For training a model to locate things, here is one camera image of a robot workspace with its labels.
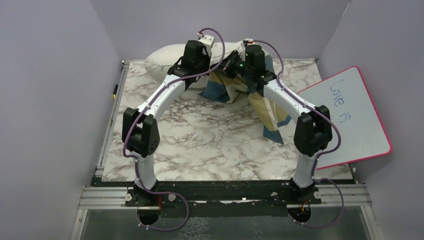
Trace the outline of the blue yellow patchwork pillowcase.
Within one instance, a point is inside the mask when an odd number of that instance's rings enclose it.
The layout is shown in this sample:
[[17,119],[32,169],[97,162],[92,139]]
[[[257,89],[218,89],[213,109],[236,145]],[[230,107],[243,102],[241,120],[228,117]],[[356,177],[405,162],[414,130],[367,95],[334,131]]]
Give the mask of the blue yellow patchwork pillowcase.
[[[227,58],[233,51],[238,51],[240,54],[245,53],[245,47],[242,41],[225,42],[225,57]],[[211,64],[219,62],[222,55],[222,43],[214,43],[212,47]],[[265,69],[275,73],[272,57],[264,50]],[[231,104],[239,95],[239,93],[247,93],[248,87],[242,83],[242,78],[237,76],[231,79],[223,73],[218,73],[218,69],[211,72],[209,75],[200,77],[199,84],[204,87],[200,96],[225,104]],[[291,117],[281,107],[277,106],[273,101],[261,96],[259,93],[249,93],[248,101],[253,107],[255,113],[263,123],[263,137],[284,144],[280,127],[287,125]]]

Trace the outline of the white pillow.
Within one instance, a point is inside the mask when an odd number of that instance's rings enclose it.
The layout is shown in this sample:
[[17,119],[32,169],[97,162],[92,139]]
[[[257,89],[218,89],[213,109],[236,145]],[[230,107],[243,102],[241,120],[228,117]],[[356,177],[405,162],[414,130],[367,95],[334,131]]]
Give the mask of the white pillow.
[[[239,54],[245,53],[243,41],[225,42],[224,58],[227,58],[233,51]],[[161,83],[177,60],[183,56],[186,44],[171,44],[164,46],[151,53],[145,60],[145,70],[148,75],[158,83]],[[211,66],[221,59],[223,46],[221,42],[215,42],[211,48]],[[209,76],[202,76],[197,82],[190,85],[192,89],[204,89],[207,86]]]

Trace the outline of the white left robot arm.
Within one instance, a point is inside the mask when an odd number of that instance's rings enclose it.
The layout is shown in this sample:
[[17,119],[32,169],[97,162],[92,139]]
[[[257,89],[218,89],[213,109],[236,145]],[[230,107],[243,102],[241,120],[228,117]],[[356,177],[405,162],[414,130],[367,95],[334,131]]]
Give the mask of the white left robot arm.
[[214,38],[204,36],[189,40],[183,55],[172,65],[159,88],[137,108],[128,107],[123,114],[123,155],[135,163],[135,184],[141,188],[138,199],[144,205],[157,200],[153,188],[157,182],[154,172],[154,152],[160,144],[158,121],[170,105],[197,79],[210,73]]

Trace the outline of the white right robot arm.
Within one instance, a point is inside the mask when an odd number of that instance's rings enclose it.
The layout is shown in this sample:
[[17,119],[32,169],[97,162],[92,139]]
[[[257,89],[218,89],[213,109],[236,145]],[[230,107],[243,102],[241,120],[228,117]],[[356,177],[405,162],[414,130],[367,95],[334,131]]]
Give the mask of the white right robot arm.
[[260,45],[249,43],[210,58],[211,73],[204,97],[231,103],[239,92],[248,93],[248,102],[263,124],[263,136],[276,143],[283,142],[280,128],[295,123],[293,141],[298,160],[288,190],[289,199],[300,204],[315,184],[318,157],[333,138],[330,111],[302,99],[275,72],[272,58]]

